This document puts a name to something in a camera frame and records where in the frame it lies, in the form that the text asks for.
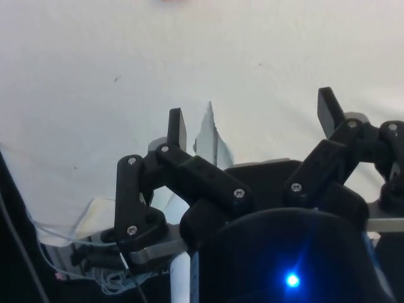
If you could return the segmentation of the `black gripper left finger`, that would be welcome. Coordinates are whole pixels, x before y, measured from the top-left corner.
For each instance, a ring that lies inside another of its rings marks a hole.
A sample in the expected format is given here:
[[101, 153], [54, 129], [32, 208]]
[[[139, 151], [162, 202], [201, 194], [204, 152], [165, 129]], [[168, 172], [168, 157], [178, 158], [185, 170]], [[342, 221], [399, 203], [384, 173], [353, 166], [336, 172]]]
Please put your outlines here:
[[120, 249], [142, 249], [168, 232], [162, 211], [151, 207], [153, 191], [167, 187], [188, 205], [180, 235], [189, 249], [225, 222], [249, 213], [249, 187], [199, 156], [186, 151], [186, 127], [180, 108], [171, 109], [167, 137], [146, 157], [128, 155], [117, 163], [114, 232]]

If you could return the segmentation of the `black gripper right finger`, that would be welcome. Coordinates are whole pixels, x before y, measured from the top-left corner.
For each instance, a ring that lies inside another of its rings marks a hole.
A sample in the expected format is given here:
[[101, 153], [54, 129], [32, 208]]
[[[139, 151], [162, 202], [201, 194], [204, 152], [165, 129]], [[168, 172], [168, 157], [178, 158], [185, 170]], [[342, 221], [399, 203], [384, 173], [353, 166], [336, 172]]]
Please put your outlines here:
[[374, 164], [384, 179], [379, 205], [403, 208], [403, 122], [373, 126], [365, 116], [348, 116], [330, 87], [318, 90], [318, 119], [325, 139], [285, 183], [291, 206], [310, 207], [333, 182], [344, 184], [359, 163]]

